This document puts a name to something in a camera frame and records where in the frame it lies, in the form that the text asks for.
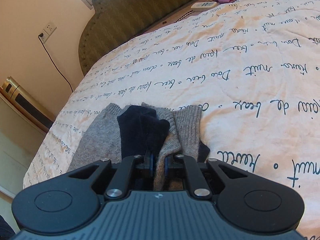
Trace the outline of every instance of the metal screw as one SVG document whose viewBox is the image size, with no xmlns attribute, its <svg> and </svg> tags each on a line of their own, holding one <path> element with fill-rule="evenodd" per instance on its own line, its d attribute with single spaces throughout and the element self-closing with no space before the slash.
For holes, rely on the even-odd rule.
<svg viewBox="0 0 320 240">
<path fill-rule="evenodd" d="M 195 190 L 195 195 L 198 197 L 206 197 L 210 194 L 210 191 L 207 190 L 206 188 L 198 188 Z"/>
<path fill-rule="evenodd" d="M 117 189 L 117 188 L 109 189 L 109 190 L 107 191 L 107 195 L 108 195 L 109 197 L 119 197 L 119 196 L 122 195 L 122 191 L 119 190 L 119 189 Z"/>
</svg>

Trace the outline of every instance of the wall socket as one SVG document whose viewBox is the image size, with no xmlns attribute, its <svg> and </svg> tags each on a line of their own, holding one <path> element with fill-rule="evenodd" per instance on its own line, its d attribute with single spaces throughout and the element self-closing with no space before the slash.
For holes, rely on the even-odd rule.
<svg viewBox="0 0 320 240">
<path fill-rule="evenodd" d="M 48 33 L 49 35 L 51 35 L 54 30 L 56 29 L 56 25 L 53 22 L 49 22 L 46 27 L 44 27 L 44 30 L 46 31 L 46 33 Z"/>
<path fill-rule="evenodd" d="M 42 30 L 41 33 L 43 33 L 43 36 L 40 37 L 40 39 L 41 39 L 42 43 L 45 43 L 46 40 L 49 38 L 49 34 L 46 33 L 45 30 Z"/>
</svg>

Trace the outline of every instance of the bed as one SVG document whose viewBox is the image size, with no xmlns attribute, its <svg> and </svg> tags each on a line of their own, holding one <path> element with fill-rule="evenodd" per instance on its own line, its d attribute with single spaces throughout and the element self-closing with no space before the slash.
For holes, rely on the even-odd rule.
<svg viewBox="0 0 320 240">
<path fill-rule="evenodd" d="M 90 68 L 23 186 L 65 173 L 111 102 L 199 105 L 209 157 L 296 190 L 305 201 L 298 231 L 317 239 L 319 23 L 320 0 L 238 0 L 130 39 Z"/>
</svg>

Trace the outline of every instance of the ribbed gray surface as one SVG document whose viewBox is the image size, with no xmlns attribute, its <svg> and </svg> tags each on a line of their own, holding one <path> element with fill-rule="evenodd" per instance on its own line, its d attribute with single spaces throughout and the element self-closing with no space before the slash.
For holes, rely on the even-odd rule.
<svg viewBox="0 0 320 240">
<path fill-rule="evenodd" d="M 210 202 L 194 200 L 185 191 L 133 191 L 125 200 L 108 203 L 93 223 L 75 233 L 35 236 L 21 232 L 14 239 L 303 240 L 303 237 L 295 231 L 279 236 L 255 236 L 242 232 L 223 221 Z"/>
</svg>

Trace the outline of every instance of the green upholstered headboard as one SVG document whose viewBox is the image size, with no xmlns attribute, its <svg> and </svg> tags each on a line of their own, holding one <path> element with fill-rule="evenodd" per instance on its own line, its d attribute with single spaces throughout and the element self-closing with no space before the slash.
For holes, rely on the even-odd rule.
<svg viewBox="0 0 320 240">
<path fill-rule="evenodd" d="M 102 56 L 192 0 L 92 0 L 94 16 L 79 42 L 84 75 Z"/>
</svg>

